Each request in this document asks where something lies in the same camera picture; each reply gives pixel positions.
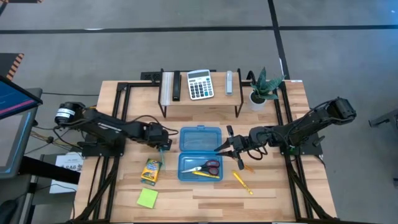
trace green sticky note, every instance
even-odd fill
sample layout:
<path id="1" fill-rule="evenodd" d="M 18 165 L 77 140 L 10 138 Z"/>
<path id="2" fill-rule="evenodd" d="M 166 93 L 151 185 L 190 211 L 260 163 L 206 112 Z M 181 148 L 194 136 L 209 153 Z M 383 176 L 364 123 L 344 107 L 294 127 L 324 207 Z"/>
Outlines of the green sticky note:
<path id="1" fill-rule="evenodd" d="M 137 204 L 147 208 L 154 208 L 158 192 L 156 190 L 143 188 L 139 195 Z"/>

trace gray floor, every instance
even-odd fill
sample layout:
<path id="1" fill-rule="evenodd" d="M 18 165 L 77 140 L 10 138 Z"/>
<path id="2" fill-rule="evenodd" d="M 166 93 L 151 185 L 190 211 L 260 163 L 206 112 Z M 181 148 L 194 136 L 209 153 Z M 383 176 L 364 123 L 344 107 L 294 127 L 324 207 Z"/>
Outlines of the gray floor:
<path id="1" fill-rule="evenodd" d="M 398 24 L 398 3 L 393 0 L 274 2 L 280 26 Z M 265 0 L 46 0 L 9 4 L 0 17 L 0 30 L 271 25 Z M 281 35 L 290 77 L 304 81 L 310 104 L 341 96 L 358 112 L 353 123 L 321 133 L 326 136 L 322 146 L 338 216 L 396 223 L 398 190 L 392 177 L 398 173 L 398 139 L 388 125 L 371 129 L 368 119 L 398 107 L 398 30 Z M 160 68 L 239 67 L 247 73 L 266 66 L 271 75 L 281 74 L 273 31 L 0 35 L 0 51 L 25 53 L 14 80 L 18 85 L 60 93 L 97 93 L 103 80 L 137 80 L 141 71 Z M 43 127 L 53 126 L 61 102 L 96 104 L 96 97 L 45 95 L 43 100 L 37 115 Z M 67 134 L 70 141 L 80 138 Z M 27 151 L 41 145 L 30 140 Z M 49 146 L 32 156 L 61 151 Z M 38 207 L 34 223 L 65 221 L 70 209 L 69 204 Z"/>

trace calculator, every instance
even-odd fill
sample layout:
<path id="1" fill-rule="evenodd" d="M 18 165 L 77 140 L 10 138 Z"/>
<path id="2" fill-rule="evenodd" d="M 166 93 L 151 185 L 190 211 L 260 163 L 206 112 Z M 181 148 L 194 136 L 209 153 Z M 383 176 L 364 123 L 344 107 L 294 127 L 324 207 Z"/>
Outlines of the calculator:
<path id="1" fill-rule="evenodd" d="M 192 100 L 202 100 L 214 96 L 209 70 L 195 70 L 187 73 L 188 88 Z"/>

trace plastic container lid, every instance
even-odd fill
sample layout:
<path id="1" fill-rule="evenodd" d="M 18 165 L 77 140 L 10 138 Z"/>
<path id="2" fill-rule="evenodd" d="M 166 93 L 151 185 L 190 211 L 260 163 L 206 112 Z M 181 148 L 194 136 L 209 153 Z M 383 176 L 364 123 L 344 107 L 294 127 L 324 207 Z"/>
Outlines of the plastic container lid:
<path id="1" fill-rule="evenodd" d="M 216 156 L 214 151 L 221 145 L 221 140 L 220 128 L 205 127 L 204 125 L 182 128 L 180 131 L 180 150 L 183 152 L 178 157 L 178 179 L 194 182 L 221 181 L 223 179 L 223 157 Z M 219 179 L 195 175 L 191 172 L 182 173 L 183 170 L 201 166 L 209 160 L 220 162 Z"/>
<path id="2" fill-rule="evenodd" d="M 222 144 L 221 129 L 216 127 L 185 127 L 180 131 L 180 150 L 187 151 L 211 151 Z"/>

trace scissors blade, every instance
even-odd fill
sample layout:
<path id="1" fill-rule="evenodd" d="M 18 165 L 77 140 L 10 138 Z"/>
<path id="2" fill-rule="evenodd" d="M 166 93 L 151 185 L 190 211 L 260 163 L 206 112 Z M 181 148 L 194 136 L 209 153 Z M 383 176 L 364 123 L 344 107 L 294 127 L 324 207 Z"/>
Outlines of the scissors blade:
<path id="1" fill-rule="evenodd" d="M 193 172 L 193 171 L 199 171 L 199 170 L 201 170 L 201 167 L 194 167 L 192 169 L 187 169 L 187 170 L 184 170 L 182 172 Z"/>

